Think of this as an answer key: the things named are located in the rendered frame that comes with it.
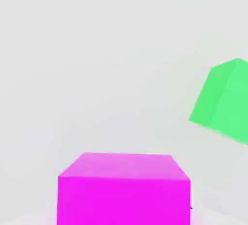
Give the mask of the small green cube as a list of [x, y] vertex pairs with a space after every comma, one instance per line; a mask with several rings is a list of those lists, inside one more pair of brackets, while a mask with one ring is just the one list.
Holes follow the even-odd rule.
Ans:
[[248, 145], [248, 61], [210, 69], [189, 121]]

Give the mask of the small magenta cube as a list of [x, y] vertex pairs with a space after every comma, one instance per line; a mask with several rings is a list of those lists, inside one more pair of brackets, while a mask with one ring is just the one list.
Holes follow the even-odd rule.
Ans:
[[57, 225], [190, 225], [190, 213], [171, 155], [83, 153], [58, 177]]

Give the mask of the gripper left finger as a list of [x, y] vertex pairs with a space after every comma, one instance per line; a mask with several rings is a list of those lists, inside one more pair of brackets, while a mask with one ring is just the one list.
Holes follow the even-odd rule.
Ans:
[[45, 208], [29, 214], [23, 221], [23, 225], [56, 225], [57, 204], [49, 202]]

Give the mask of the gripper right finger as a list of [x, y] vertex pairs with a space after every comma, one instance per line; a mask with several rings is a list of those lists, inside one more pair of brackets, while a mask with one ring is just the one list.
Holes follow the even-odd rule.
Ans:
[[192, 200], [190, 225], [226, 225], [226, 219], [218, 212], [205, 208], [197, 199]]

